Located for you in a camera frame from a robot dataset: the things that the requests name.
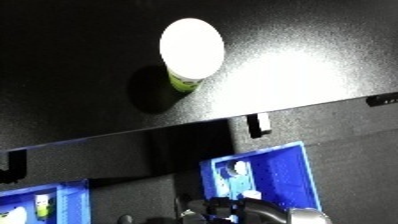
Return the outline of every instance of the blue bin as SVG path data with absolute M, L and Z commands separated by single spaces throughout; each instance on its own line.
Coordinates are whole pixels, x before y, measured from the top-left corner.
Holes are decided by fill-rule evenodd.
M 88 181 L 0 192 L 1 224 L 89 224 Z
M 244 169 L 234 170 L 237 163 Z M 257 191 L 285 210 L 322 209 L 302 142 L 204 161 L 201 174 L 207 199 Z

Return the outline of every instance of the black shelf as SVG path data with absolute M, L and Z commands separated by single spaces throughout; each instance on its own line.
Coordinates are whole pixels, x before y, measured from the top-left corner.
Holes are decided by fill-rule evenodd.
M 396 1 L 2 2 L 0 149 L 396 92 Z M 166 83 L 162 31 L 196 17 L 226 43 L 197 92 Z

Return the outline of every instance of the cup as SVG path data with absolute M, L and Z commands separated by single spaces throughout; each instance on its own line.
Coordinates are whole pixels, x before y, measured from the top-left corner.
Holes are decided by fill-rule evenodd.
M 169 25 L 160 38 L 160 54 L 172 86 L 192 92 L 224 61 L 224 42 L 210 24 L 194 18 Z

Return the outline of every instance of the green label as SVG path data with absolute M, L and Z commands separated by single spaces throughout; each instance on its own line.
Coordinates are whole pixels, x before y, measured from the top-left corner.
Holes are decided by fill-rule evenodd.
M 192 92 L 196 89 L 196 87 L 199 86 L 199 84 L 202 82 L 202 80 L 198 81 L 185 81 L 174 75 L 174 73 L 170 70 L 169 72 L 169 78 L 171 85 L 178 91 L 180 92 Z

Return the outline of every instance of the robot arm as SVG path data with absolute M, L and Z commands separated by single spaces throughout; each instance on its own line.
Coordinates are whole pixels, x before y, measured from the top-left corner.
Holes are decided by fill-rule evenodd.
M 292 208 L 286 212 L 272 203 L 251 198 L 196 200 L 188 207 L 193 212 L 218 218 L 236 215 L 244 224 L 332 224 L 328 216 L 315 209 Z

